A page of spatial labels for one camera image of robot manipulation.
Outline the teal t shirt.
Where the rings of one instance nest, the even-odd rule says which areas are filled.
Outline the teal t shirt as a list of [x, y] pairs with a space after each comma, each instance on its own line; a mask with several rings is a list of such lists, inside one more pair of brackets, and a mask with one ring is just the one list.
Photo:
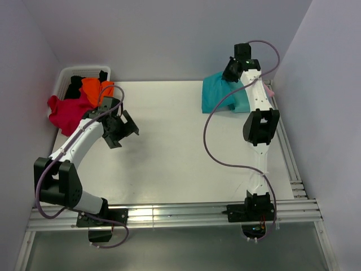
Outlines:
[[218, 72], [203, 79], [201, 93], [202, 113], [211, 113], [224, 96], [243, 86], [241, 82], [224, 80], [222, 75], [223, 72]]

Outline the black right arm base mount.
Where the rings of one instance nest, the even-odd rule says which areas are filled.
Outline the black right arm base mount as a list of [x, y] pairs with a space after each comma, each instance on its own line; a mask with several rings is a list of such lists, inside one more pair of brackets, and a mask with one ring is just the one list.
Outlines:
[[222, 211], [229, 223], [241, 223], [241, 231], [247, 242], [258, 243], [271, 229], [266, 222], [276, 223], [276, 204], [271, 202], [269, 193], [248, 195], [243, 204], [228, 204]]

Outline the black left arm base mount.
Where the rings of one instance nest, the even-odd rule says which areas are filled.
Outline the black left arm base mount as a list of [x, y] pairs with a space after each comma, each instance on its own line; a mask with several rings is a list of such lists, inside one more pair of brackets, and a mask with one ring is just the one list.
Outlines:
[[[129, 210], [127, 208], [111, 208], [104, 217], [79, 213], [76, 227], [88, 229], [88, 240], [91, 245], [97, 245], [100, 248], [114, 248], [125, 243], [129, 237], [129, 229], [126, 225], [128, 214]], [[103, 243], [108, 243], [113, 237], [116, 226], [125, 229], [123, 240], [118, 244], [104, 245]]]

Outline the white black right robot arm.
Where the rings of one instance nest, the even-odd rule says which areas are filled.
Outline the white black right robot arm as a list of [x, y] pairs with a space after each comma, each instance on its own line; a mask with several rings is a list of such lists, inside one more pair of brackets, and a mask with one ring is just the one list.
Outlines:
[[222, 78], [227, 82], [241, 82], [245, 86], [250, 114], [243, 126], [244, 140], [249, 144], [255, 170], [251, 174], [243, 204], [227, 206], [229, 222], [271, 221], [275, 207], [271, 190], [265, 179], [267, 154], [275, 135], [280, 113], [274, 109], [262, 81], [261, 66], [252, 59], [250, 43], [234, 46], [234, 56], [225, 68]]

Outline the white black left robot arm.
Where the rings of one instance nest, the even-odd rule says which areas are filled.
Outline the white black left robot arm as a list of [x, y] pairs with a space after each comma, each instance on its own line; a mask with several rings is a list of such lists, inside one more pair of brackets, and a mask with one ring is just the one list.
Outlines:
[[110, 149], [120, 148], [120, 140], [131, 134], [139, 134], [139, 128], [123, 109], [122, 99], [104, 97], [99, 107], [87, 111], [57, 151], [34, 162], [36, 207], [41, 215], [54, 218], [41, 207], [41, 203], [50, 203], [89, 214], [96, 225], [106, 224], [110, 218], [108, 201], [84, 190], [77, 169], [98, 139], [104, 139]]

